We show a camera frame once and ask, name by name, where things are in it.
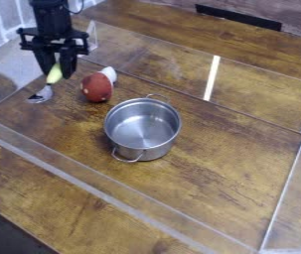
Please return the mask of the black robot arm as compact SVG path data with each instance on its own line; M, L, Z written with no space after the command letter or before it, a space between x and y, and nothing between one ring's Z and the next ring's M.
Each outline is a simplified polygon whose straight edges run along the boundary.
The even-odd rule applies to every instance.
M72 27L68 0L29 0L36 27L19 28L20 48L32 51L43 74L60 64L63 78L76 69L76 56L88 55L88 33Z

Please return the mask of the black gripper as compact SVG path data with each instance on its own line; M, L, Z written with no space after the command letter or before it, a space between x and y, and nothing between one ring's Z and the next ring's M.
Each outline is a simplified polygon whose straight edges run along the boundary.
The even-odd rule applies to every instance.
M72 27L69 16L37 18L36 27L19 28L20 48L32 51L43 74L48 74L60 53L63 78L68 79L76 68L76 55L88 54L87 32Z

